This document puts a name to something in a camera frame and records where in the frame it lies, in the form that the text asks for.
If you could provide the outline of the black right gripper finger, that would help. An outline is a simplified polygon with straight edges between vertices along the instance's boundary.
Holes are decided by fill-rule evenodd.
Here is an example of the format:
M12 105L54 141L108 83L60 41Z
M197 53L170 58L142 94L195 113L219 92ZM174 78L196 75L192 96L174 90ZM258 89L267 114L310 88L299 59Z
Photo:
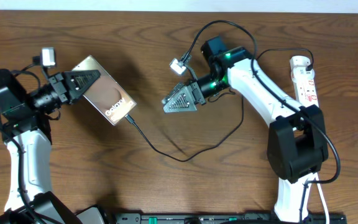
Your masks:
M162 104L165 105L167 104L170 99L178 92L180 91L185 85L183 83L178 83L177 85L175 85L173 87L173 89L170 91L170 93L162 99Z
M181 113L196 111L196 105L194 104L194 98L187 86L184 86L178 91L170 101L163 105L163 111L165 113Z

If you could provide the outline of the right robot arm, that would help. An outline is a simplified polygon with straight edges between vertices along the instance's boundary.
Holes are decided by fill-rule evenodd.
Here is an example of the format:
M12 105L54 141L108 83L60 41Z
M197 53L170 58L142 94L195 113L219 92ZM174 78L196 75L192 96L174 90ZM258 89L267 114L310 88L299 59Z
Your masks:
M303 222L309 217L310 184L328 158L324 118L314 86L313 58L290 59L295 97L286 94L259 67L244 47L228 49L214 37L201 46L209 73L179 83L162 100L165 113L196 111L211 96L227 88L238 91L268 126L267 157L278 176L273 212L280 221Z

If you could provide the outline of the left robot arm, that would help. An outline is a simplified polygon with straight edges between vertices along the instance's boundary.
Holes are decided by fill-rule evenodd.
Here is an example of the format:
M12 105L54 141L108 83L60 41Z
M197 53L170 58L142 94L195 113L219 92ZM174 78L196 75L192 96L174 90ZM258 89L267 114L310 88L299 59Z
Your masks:
M26 92L21 70L0 69L0 133L11 157L9 197L0 223L105 223L98 206L73 213L52 192L50 114L72 105L101 76L98 70L61 72Z

